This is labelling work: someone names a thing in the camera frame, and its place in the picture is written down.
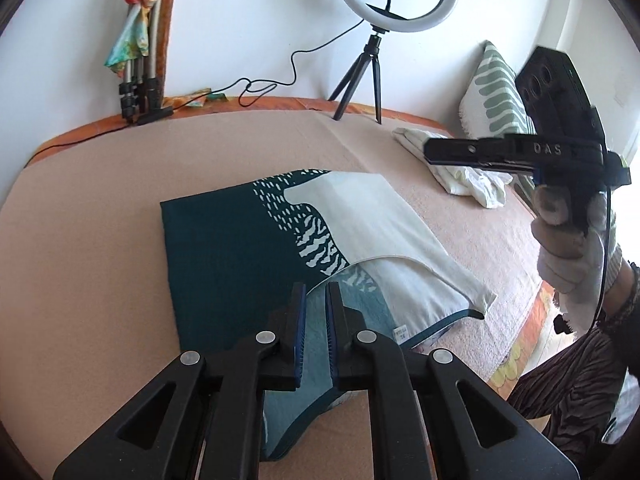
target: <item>ring light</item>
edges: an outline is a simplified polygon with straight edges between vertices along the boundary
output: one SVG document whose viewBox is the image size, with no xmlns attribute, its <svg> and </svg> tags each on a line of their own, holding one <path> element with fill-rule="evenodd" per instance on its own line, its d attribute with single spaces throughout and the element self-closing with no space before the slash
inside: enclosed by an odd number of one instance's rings
<svg viewBox="0 0 640 480">
<path fill-rule="evenodd" d="M 371 9 L 363 0 L 344 0 L 350 9 L 364 20 L 377 27 L 394 32 L 420 32 L 435 27 L 447 19 L 457 0 L 440 0 L 433 10 L 412 20 L 397 20 Z"/>
</svg>

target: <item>leg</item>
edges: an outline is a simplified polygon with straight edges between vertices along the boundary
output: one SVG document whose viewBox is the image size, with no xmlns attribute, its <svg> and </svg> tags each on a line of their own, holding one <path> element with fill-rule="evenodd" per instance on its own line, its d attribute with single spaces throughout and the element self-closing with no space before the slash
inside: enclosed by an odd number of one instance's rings
<svg viewBox="0 0 640 480">
<path fill-rule="evenodd" d="M 543 434 L 578 465 L 602 438 L 625 372 L 596 329 L 523 376 L 508 403 L 525 418 L 551 415 Z"/>
<path fill-rule="evenodd" d="M 351 77 L 353 76 L 353 73 L 355 72 L 356 67 L 358 66 L 358 62 L 360 61 L 360 58 L 362 56 L 363 55 L 360 54 L 356 58 L 356 61 L 353 62 L 350 69 L 347 70 L 347 73 L 344 75 L 342 80 L 338 83 L 338 86 L 335 88 L 334 92 L 331 94 L 331 97 L 329 97 L 329 101 L 335 101 L 338 98 L 338 95 L 340 95 L 340 92 L 342 92 L 342 90 L 344 90 L 344 87 L 347 86 L 347 83 L 351 81 Z"/>
<path fill-rule="evenodd" d="M 376 120 L 382 124 L 382 97 L 380 96 L 380 62 L 378 56 L 373 58 L 373 93 L 376 100 Z"/>
<path fill-rule="evenodd" d="M 370 62 L 371 58 L 367 54 L 360 54 L 358 64 L 356 65 L 353 71 L 353 76 L 351 77 L 351 82 L 349 83 L 349 86 L 347 86 L 347 89 L 344 91 L 344 95 L 342 96 L 342 100 L 338 105 L 338 109 L 335 111 L 334 121 L 339 121 L 342 118 L 342 115 L 344 114 L 347 105 L 351 102 L 351 98 L 353 97 L 353 94 L 355 93 L 356 88 L 358 87 L 360 80 L 362 79 L 362 76 L 364 75 L 365 70 L 367 69 L 367 66 L 369 66 Z"/>
</svg>

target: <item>triangular cutout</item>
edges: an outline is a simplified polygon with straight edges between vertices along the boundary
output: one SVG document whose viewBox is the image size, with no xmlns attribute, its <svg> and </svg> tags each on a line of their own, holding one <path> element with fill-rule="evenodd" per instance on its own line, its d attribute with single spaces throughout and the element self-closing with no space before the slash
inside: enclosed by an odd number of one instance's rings
<svg viewBox="0 0 640 480">
<path fill-rule="evenodd" d="M 460 381 L 458 391 L 465 403 L 466 412 L 471 419 L 480 446 L 488 449 L 516 436 L 516 427 L 471 384 Z"/>
<path fill-rule="evenodd" d="M 131 417 L 118 432 L 118 438 L 134 446 L 149 450 L 152 448 L 160 425 L 174 396 L 175 383 L 168 383 L 155 394 L 138 412 Z"/>
</svg>

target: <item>bed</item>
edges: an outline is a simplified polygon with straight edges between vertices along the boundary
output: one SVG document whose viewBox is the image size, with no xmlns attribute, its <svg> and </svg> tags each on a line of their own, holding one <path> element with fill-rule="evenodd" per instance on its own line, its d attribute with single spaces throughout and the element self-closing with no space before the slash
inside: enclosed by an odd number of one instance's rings
<svg viewBox="0 0 640 480">
<path fill-rule="evenodd" d="M 179 352 L 159 203 L 300 168 L 381 173 L 498 294 L 485 321 L 461 320 L 438 346 L 508 395 L 548 305 L 532 213 L 511 190 L 501 210 L 447 195 L 391 136 L 437 123 L 386 111 L 380 126 L 357 105 L 335 122 L 332 107 L 265 98 L 251 111 L 183 109 L 178 120 L 48 149 L 22 172 L 0 210 L 0 420 L 42 478 Z M 367 397 L 320 416 L 260 478 L 372 478 Z"/>
</svg>

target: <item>person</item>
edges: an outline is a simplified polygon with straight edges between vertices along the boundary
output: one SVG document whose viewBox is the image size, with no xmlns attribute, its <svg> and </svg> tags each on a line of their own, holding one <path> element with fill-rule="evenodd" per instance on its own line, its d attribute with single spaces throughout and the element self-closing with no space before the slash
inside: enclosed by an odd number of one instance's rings
<svg viewBox="0 0 640 480">
<path fill-rule="evenodd" d="M 556 188 L 536 188 L 538 218 L 531 230 L 541 245 L 538 272 L 555 288 L 562 316 L 577 338 L 524 375 L 508 403 L 529 420 L 549 416 L 543 434 L 588 476 L 612 447 L 603 442 L 619 441 L 638 408 L 640 270 L 622 257 L 612 212 L 604 314 L 590 330 L 600 299 L 607 198 L 601 193 L 590 201 L 585 236 L 567 227 L 564 197 Z"/>
</svg>

